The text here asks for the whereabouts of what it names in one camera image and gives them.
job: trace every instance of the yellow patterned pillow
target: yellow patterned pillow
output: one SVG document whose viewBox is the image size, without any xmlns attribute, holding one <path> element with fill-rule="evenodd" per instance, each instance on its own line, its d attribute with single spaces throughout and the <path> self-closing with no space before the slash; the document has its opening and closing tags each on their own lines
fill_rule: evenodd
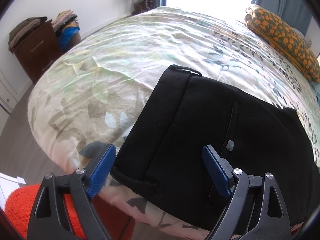
<svg viewBox="0 0 320 240">
<path fill-rule="evenodd" d="M 305 42 L 278 15 L 251 4 L 246 9 L 246 26 L 284 55 L 305 78 L 320 82 L 320 67 Z"/>
</svg>

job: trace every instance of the stack of clothes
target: stack of clothes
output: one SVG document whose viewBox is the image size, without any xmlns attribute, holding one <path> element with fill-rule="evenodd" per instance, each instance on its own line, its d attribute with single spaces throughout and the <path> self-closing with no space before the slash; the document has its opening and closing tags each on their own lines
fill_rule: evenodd
<svg viewBox="0 0 320 240">
<path fill-rule="evenodd" d="M 52 22 L 52 27 L 62 50 L 65 52 L 71 38 L 80 30 L 77 15 L 72 10 L 63 11 Z"/>
<path fill-rule="evenodd" d="M 13 49 L 30 33 L 47 21 L 47 17 L 32 17 L 20 22 L 10 33 L 8 47 L 9 51 Z"/>
</svg>

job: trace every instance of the wooden dresser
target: wooden dresser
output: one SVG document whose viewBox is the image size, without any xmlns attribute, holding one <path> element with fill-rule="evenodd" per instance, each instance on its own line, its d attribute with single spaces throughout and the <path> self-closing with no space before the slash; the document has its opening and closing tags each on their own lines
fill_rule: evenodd
<svg viewBox="0 0 320 240">
<path fill-rule="evenodd" d="M 34 30 L 12 52 L 34 84 L 63 55 L 51 20 Z"/>
</svg>

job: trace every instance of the bed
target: bed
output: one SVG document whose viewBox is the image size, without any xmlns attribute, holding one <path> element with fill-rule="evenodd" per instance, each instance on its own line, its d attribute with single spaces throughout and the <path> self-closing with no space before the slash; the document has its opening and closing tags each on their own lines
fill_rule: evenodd
<svg viewBox="0 0 320 240">
<path fill-rule="evenodd" d="M 172 64 L 191 67 L 279 108 L 296 109 L 320 167 L 320 108 L 302 74 L 241 21 L 167 7 L 106 26 L 52 65 L 29 98 L 35 140 L 68 173 L 87 165 L 92 156 L 79 152 L 93 141 L 113 143 L 119 150 Z M 208 234 L 110 175 L 100 196 L 168 234 L 195 240 Z"/>
</svg>

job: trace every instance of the laundry basket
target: laundry basket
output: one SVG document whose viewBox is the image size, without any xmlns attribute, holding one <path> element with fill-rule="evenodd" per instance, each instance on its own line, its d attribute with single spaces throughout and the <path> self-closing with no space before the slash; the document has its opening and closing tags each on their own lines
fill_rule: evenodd
<svg viewBox="0 0 320 240">
<path fill-rule="evenodd" d="M 80 33 L 78 32 L 78 33 L 76 33 L 75 35 L 72 36 L 71 40 L 67 44 L 66 52 L 71 50 L 74 46 L 76 46 L 80 42 L 81 42 L 81 36 L 80 36 Z"/>
</svg>

